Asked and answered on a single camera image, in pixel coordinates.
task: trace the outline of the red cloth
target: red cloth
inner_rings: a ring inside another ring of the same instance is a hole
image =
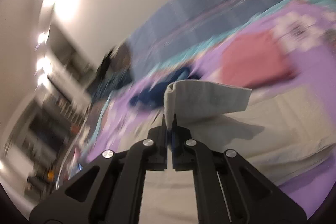
[[[242,34],[222,55],[221,81],[257,88],[295,76],[294,69],[270,31]]]

